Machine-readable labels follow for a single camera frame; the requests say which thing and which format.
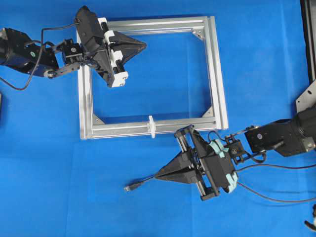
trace black cable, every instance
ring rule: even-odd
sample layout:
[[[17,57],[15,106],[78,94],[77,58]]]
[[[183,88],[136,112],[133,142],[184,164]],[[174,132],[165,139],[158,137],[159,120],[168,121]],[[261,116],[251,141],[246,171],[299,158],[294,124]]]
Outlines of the black cable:
[[[221,137],[221,135],[219,135],[219,133],[218,133],[217,131],[212,130],[212,131],[210,131],[210,132],[208,133],[208,135],[207,135],[207,138],[208,138],[209,143],[211,142],[211,139],[210,139],[210,137],[209,137],[209,135],[210,135],[211,133],[215,133],[215,134],[217,135],[217,137],[218,137],[220,140],[222,140],[223,142],[225,142],[225,140]]]
[[[245,169],[257,167],[257,166],[269,166],[269,167],[283,168],[283,169],[307,169],[307,168],[316,167],[316,164],[312,164],[312,165],[308,165],[308,166],[299,166],[299,167],[283,166],[283,165],[276,165],[276,164],[252,164],[249,166],[245,166],[244,168],[237,169],[236,172],[240,172],[240,171],[243,171]]]
[[[29,78],[28,78],[28,80],[26,81],[24,87],[22,87],[22,88],[15,87],[15,86],[13,86],[12,84],[10,84],[9,82],[7,82],[7,81],[6,81],[5,79],[3,79],[3,78],[0,78],[0,80],[2,80],[5,84],[7,84],[8,86],[10,86],[11,88],[13,88],[13,89],[15,89],[15,90],[25,90],[25,89],[28,87],[28,85],[30,84],[31,79],[32,79],[32,76],[33,76],[35,70],[37,69],[37,67],[38,67],[38,65],[39,65],[39,63],[40,63],[40,59],[41,59],[41,56],[42,56],[42,53],[43,53],[43,48],[44,48],[44,46],[45,46],[44,43],[43,43],[43,42],[44,42],[44,31],[64,30],[64,29],[66,29],[66,28],[72,27],[72,26],[77,25],[77,24],[79,24],[79,23],[78,23],[78,22],[77,22],[77,23],[72,23],[72,24],[70,24],[70,25],[62,26],[62,27],[43,28],[43,29],[41,30],[39,56],[38,56],[38,59],[37,59],[37,61],[36,61],[36,63],[35,63],[35,66],[34,66],[34,68],[33,68],[33,70],[32,70],[32,73],[29,75]]]
[[[143,179],[143,180],[141,180],[141,181],[133,182],[133,183],[131,183],[131,184],[129,184],[129,185],[126,185],[126,186],[124,187],[124,190],[127,191],[127,192],[132,191],[132,190],[138,188],[139,186],[143,185],[143,184],[146,183],[148,180],[150,180],[150,179],[152,179],[152,178],[154,178],[154,177],[155,177],[155,175],[151,175],[151,176],[149,176],[149,177],[146,178],[146,179]]]
[[[280,202],[280,203],[305,203],[305,202],[310,202],[310,201],[315,201],[316,200],[316,197],[313,197],[313,198],[310,198],[310,199],[303,199],[303,200],[280,200],[280,199],[274,199],[274,198],[271,198],[271,197],[267,197],[267,196],[264,196],[254,190],[252,190],[251,188],[249,188],[248,186],[246,186],[245,184],[242,184],[241,182],[237,182],[240,186],[244,187],[245,189],[251,191],[252,193],[254,193],[255,195],[258,195],[266,200],[269,200],[269,201],[274,201],[274,202]]]

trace metal bracket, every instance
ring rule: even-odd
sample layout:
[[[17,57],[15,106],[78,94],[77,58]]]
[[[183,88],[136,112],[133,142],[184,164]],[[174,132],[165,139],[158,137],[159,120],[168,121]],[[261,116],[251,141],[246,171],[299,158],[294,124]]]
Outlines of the metal bracket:
[[[204,115],[202,115],[202,118],[204,117],[213,117],[214,116],[214,111],[213,111],[213,107],[209,107],[209,109],[204,113]]]
[[[201,30],[193,30],[192,34],[199,38],[201,41],[205,40],[204,31]]]
[[[301,112],[316,103],[316,80],[297,98],[296,111]]]

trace aluminum frame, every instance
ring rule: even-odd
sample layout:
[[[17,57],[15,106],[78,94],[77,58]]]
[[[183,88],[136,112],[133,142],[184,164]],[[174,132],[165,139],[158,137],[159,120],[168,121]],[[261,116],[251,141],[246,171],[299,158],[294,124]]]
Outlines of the aluminum frame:
[[[105,18],[99,18],[99,22],[104,21],[106,21]],[[201,118],[157,120],[155,124],[149,122],[106,124],[93,112],[91,69],[88,66],[81,66],[78,71],[78,89],[80,138],[82,140],[150,135],[152,125],[156,129],[155,134],[173,133],[190,124],[193,124],[198,131],[228,128],[214,16],[112,21],[107,24],[109,29],[130,36],[192,32],[205,45],[212,105]]]

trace white plastic part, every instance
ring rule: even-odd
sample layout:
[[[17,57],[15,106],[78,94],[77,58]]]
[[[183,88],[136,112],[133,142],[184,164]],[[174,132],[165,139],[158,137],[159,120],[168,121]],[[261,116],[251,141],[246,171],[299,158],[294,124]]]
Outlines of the white plastic part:
[[[152,115],[148,116],[149,123],[147,124],[148,131],[152,135],[152,138],[155,138],[156,135],[156,123],[154,122],[154,118]]]
[[[105,23],[108,22],[108,20],[107,20],[105,17],[100,17],[100,18],[98,18],[98,21],[99,21],[100,24],[101,24],[102,22],[105,22]]]
[[[113,31],[106,31],[106,32],[104,33],[104,40],[105,40],[106,43],[108,43],[108,45],[111,44],[111,42],[110,42],[110,40],[109,40],[109,38],[110,38],[111,36],[114,36],[114,32],[113,32]]]
[[[125,85],[125,80],[127,78],[128,78],[128,73],[127,72],[114,74],[114,82],[112,84],[112,87],[124,86]]]
[[[234,172],[233,175],[227,174],[226,178],[227,178],[228,182],[230,183],[228,186],[228,189],[229,189],[228,193],[230,194],[237,186],[238,176],[237,176],[237,173]]]
[[[111,57],[111,66],[112,68],[115,68],[117,67],[116,61],[123,59],[122,51],[118,50],[114,52],[113,49],[111,49],[110,57]]]

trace robotic arm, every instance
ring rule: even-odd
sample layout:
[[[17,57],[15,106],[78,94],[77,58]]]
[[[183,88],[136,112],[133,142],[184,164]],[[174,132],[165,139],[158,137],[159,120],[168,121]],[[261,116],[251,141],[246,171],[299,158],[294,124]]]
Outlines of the robotic arm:
[[[252,154],[245,151],[241,141],[236,139],[237,135],[243,133]],[[189,146],[186,135],[190,136],[194,147]],[[201,200],[207,200],[219,196],[220,188],[227,193],[235,189],[238,175],[234,163],[238,165],[249,159],[263,163],[268,150],[275,150],[288,157],[315,149],[316,107],[299,112],[293,119],[281,119],[261,127],[248,127],[226,136],[225,139],[218,135],[219,139],[206,142],[194,130],[193,125],[179,129],[174,137],[181,152],[153,177],[166,181],[195,183]],[[210,187],[206,186],[204,176],[209,180]],[[131,191],[145,181],[128,185],[125,190]]]
[[[45,30],[61,30],[70,26],[76,26],[81,44],[74,43],[72,39],[66,39],[58,45],[49,41],[43,42]],[[42,29],[41,41],[31,40],[25,33],[10,28],[0,31],[0,65],[30,74],[31,77],[35,75],[50,79],[88,65],[100,75],[108,87],[125,85],[128,73],[124,64],[145,48],[145,43],[109,30],[106,22],[100,25],[96,14],[86,6],[78,10],[74,24]],[[62,53],[65,66],[58,66],[56,53]]]

